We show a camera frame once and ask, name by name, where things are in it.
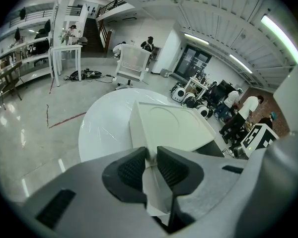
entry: white chair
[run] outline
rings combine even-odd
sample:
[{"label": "white chair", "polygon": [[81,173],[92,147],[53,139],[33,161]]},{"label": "white chair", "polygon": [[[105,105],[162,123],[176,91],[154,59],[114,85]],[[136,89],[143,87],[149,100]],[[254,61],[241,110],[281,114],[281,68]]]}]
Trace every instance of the white chair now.
[{"label": "white chair", "polygon": [[142,48],[122,44],[120,59],[117,61],[116,76],[128,79],[127,84],[118,84],[116,90],[124,88],[132,88],[131,80],[140,82],[144,78],[146,64],[148,62],[150,52]]}]

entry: stair railing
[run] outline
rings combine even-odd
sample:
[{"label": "stair railing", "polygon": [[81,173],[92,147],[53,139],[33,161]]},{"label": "stair railing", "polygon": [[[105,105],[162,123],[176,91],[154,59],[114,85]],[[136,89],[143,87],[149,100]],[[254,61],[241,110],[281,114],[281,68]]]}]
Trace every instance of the stair railing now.
[{"label": "stair railing", "polygon": [[105,43],[105,48],[104,48],[104,52],[107,53],[108,52],[108,48],[109,48],[109,42],[110,42],[110,37],[111,37],[111,31],[106,31],[105,25],[104,25],[104,20],[100,20],[99,21],[99,29],[98,29],[98,33],[99,36],[103,37],[104,43]]}]

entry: brick wall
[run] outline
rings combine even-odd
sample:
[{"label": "brick wall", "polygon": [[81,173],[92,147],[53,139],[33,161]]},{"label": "brick wall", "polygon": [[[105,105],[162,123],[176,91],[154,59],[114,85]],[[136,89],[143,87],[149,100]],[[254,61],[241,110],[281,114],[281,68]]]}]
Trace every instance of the brick wall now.
[{"label": "brick wall", "polygon": [[239,107],[242,107],[242,103],[249,97],[249,96],[257,96],[261,95],[264,97],[264,102],[262,104],[258,104],[257,109],[255,112],[253,112],[253,119],[249,119],[252,123],[257,123],[259,120],[263,117],[268,117],[269,113],[274,111],[277,115],[277,119],[273,121],[273,131],[279,136],[283,137],[286,136],[289,133],[289,127],[287,125],[287,122],[285,120],[284,115],[282,114],[282,111],[280,110],[278,104],[276,103],[273,94],[254,89],[249,88],[246,93],[241,98],[240,102],[241,104]]}]

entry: red line on floor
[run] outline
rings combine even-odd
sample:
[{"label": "red line on floor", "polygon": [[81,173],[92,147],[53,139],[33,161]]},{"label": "red line on floor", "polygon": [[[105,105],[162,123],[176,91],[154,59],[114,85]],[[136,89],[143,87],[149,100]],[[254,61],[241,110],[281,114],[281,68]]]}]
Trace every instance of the red line on floor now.
[{"label": "red line on floor", "polygon": [[53,78],[53,80],[52,80],[52,84],[51,84],[51,88],[50,88],[50,92],[49,92],[49,94],[51,94],[53,83],[54,83],[54,78]]},{"label": "red line on floor", "polygon": [[49,105],[47,105],[48,107],[46,108],[46,123],[47,125],[49,126],[49,112],[48,112],[48,109],[49,109]]},{"label": "red line on floor", "polygon": [[62,122],[59,122],[59,123],[57,123],[57,124],[55,124],[55,125],[49,127],[49,129],[52,128],[52,127],[58,126],[58,125],[60,125],[60,124],[63,124],[63,123],[65,123],[65,122],[69,121],[69,120],[72,120],[72,119],[76,118],[76,117],[80,117],[80,116],[82,116],[82,115],[85,115],[85,114],[86,114],[86,112],[81,113],[81,114],[79,114],[79,115],[76,115],[76,116],[74,116],[74,117],[68,118],[68,119],[66,119],[66,120],[64,120],[64,121],[62,121]]}]

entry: white tall table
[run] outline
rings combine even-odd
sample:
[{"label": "white tall table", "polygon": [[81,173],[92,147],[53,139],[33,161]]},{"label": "white tall table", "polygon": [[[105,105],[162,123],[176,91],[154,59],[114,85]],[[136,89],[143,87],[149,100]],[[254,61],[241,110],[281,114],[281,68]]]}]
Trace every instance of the white tall table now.
[{"label": "white tall table", "polygon": [[135,101],[179,105],[171,98],[145,89],[121,89],[102,96],[89,108],[79,129],[82,162],[133,147],[129,118]]},{"label": "white tall table", "polygon": [[68,45],[72,45],[73,42],[77,43],[80,37],[69,37]]},{"label": "white tall table", "polygon": [[199,95],[197,97],[197,100],[198,100],[208,90],[208,87],[206,87],[205,85],[202,85],[201,82],[198,81],[196,78],[190,77],[189,82],[187,83],[187,85],[184,88],[185,91],[187,90],[188,86],[191,85],[191,83],[193,83],[194,85],[197,85],[197,86],[202,88],[202,91],[199,93]]},{"label": "white tall table", "polygon": [[81,81],[81,73],[80,73],[81,48],[82,48],[82,45],[66,45],[66,46],[51,48],[52,57],[53,57],[54,75],[55,75],[55,81],[57,86],[60,86],[58,75],[61,75],[63,51],[75,50],[75,68],[76,70],[78,70],[78,79],[79,81]]}]

